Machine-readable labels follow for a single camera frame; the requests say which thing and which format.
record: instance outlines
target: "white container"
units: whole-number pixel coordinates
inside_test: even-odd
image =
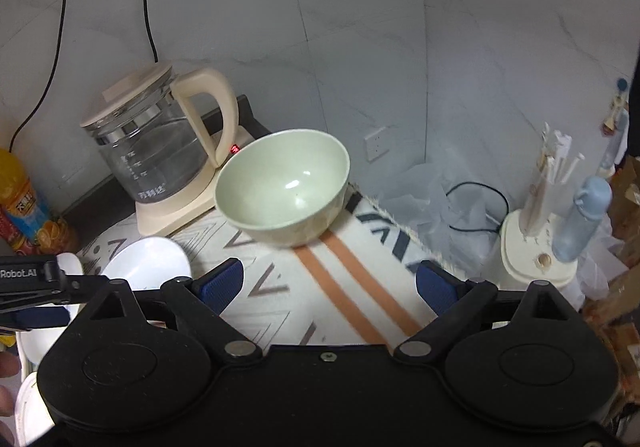
[[[349,153],[332,135],[287,130],[250,143],[220,171],[216,206],[236,228],[279,247],[318,237],[342,209]]]
[[[520,210],[516,210],[505,218],[500,239],[482,267],[481,277],[501,290],[526,290],[532,281],[544,279],[569,299],[565,290],[571,289],[578,262],[561,263],[551,251],[554,230],[561,218],[551,214],[538,236],[525,237],[518,226],[519,214]]]
[[[20,447],[35,442],[54,425],[38,391],[36,377],[34,371],[24,379],[15,402],[15,432]]]

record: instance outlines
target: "kettle lid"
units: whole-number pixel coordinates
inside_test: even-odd
[[[126,107],[127,103],[136,104],[140,100],[140,96],[144,96],[147,90],[158,88],[171,77],[171,73],[172,66],[170,62],[153,63],[151,66],[130,73],[102,92],[106,107],[99,109],[97,113],[83,120],[80,126],[87,128],[109,117],[122,107]]]

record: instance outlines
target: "white tile wall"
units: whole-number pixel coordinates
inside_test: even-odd
[[[575,181],[592,174],[615,79],[636,62],[640,0],[425,4],[428,156],[520,202],[546,120],[587,156]]]
[[[424,158],[423,0],[149,0],[159,55],[177,71],[214,66],[272,130],[328,130],[350,149],[353,179],[375,193]],[[0,0],[0,138],[37,102],[60,0]],[[142,0],[68,0],[45,104],[16,152],[63,209],[108,174],[78,123],[100,92],[151,59]],[[198,100],[202,110],[206,100]],[[398,149],[368,164],[363,138],[389,126]]]

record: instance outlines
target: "white plate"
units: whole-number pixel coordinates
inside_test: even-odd
[[[191,266],[180,245],[166,237],[145,237],[121,250],[101,272],[126,279],[132,290],[153,290],[179,275],[191,277]]]

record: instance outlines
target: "orange juice bottle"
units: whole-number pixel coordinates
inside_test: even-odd
[[[76,233],[62,217],[49,211],[31,185],[20,161],[0,150],[0,204],[9,219],[41,253],[75,252]]]

